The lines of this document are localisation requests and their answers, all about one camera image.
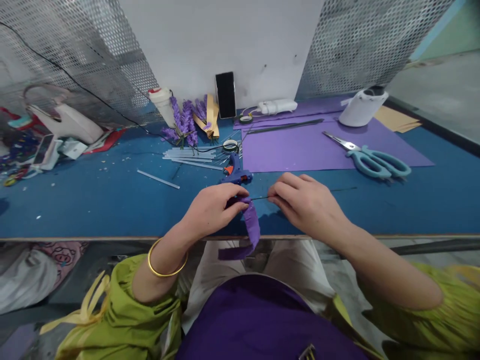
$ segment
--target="green wall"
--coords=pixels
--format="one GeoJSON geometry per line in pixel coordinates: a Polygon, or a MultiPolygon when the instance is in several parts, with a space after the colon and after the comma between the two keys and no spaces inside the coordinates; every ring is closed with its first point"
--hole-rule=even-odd
{"type": "Polygon", "coordinates": [[[480,49],[480,0],[466,0],[419,56],[419,60],[478,49],[480,49]]]}

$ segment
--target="blue tabletop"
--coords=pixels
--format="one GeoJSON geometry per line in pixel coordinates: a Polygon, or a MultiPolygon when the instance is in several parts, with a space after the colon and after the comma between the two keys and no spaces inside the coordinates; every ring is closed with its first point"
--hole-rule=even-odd
{"type": "MultiPolygon", "coordinates": [[[[232,122],[220,122],[223,139],[233,133],[232,122]]],[[[160,126],[150,129],[160,131],[160,126]]],[[[334,192],[335,198],[353,223],[372,234],[480,233],[480,159],[421,127],[400,136],[436,165],[415,167],[407,182],[391,184],[355,169],[308,174],[330,189],[347,189],[334,192]]],[[[163,160],[162,152],[169,148],[160,138],[132,128],[107,152],[84,154],[12,187],[0,187],[0,238],[164,234],[201,189],[224,176],[218,170],[179,168],[163,160]],[[180,189],[145,177],[137,169],[180,189]]],[[[246,188],[253,198],[265,196],[280,175],[256,173],[246,188]]],[[[263,235],[300,234],[267,200],[257,200],[255,206],[263,235]]],[[[239,216],[217,235],[245,234],[239,216]]]]}

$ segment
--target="finger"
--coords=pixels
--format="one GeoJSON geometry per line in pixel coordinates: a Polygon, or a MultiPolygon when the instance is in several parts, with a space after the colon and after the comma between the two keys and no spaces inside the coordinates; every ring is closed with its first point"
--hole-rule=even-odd
{"type": "Polygon", "coordinates": [[[315,180],[313,177],[308,176],[307,174],[302,174],[299,176],[300,179],[305,180],[309,183],[318,183],[317,180],[315,180]]]}
{"type": "Polygon", "coordinates": [[[248,204],[244,202],[236,202],[232,206],[227,207],[223,212],[222,216],[225,220],[228,222],[231,222],[235,216],[237,216],[238,213],[240,213],[242,210],[247,210],[249,207],[248,204]]]}
{"type": "Polygon", "coordinates": [[[277,182],[285,183],[295,189],[300,189],[304,181],[291,172],[284,172],[282,176],[278,178],[277,182]]]}
{"type": "Polygon", "coordinates": [[[295,210],[292,209],[290,204],[279,196],[269,197],[268,201],[277,205],[280,208],[281,212],[290,221],[292,221],[294,217],[297,215],[297,213],[295,212],[295,210]]]}
{"type": "Polygon", "coordinates": [[[284,182],[276,182],[274,183],[270,189],[268,189],[268,196],[279,196],[286,200],[287,202],[291,202],[295,199],[298,190],[287,185],[284,182]]]}
{"type": "Polygon", "coordinates": [[[222,191],[224,191],[224,194],[228,199],[233,198],[234,196],[250,196],[250,193],[246,188],[241,187],[240,185],[232,184],[231,182],[223,183],[217,186],[222,188],[222,191]]]}

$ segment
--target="perforated metal sheet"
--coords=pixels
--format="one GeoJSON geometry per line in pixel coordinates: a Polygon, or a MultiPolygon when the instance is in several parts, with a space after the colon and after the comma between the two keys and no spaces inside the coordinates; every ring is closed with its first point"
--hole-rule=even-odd
{"type": "MultiPolygon", "coordinates": [[[[117,0],[0,0],[0,7],[2,22],[113,108],[140,124],[161,119],[157,111],[142,110],[149,102],[148,90],[158,84],[117,0]]],[[[66,103],[92,120],[132,124],[35,55],[10,29],[0,26],[0,37],[2,47],[30,71],[27,82],[0,88],[2,106],[25,114],[19,101],[23,88],[46,82],[78,90],[66,103]]],[[[52,94],[46,90],[33,89],[27,95],[31,103],[53,112],[54,103],[48,100],[52,94]]]]}
{"type": "Polygon", "coordinates": [[[297,98],[386,85],[454,0],[325,0],[297,98]]]}

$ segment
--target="glue gun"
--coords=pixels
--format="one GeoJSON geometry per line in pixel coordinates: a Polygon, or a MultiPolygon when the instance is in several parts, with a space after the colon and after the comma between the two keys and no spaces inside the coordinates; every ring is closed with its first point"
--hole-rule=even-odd
{"type": "Polygon", "coordinates": [[[232,183],[232,184],[250,184],[253,179],[253,175],[248,170],[242,170],[240,168],[240,158],[236,152],[230,154],[230,161],[228,163],[230,166],[226,167],[225,170],[228,172],[228,176],[220,180],[219,184],[232,183]]]}

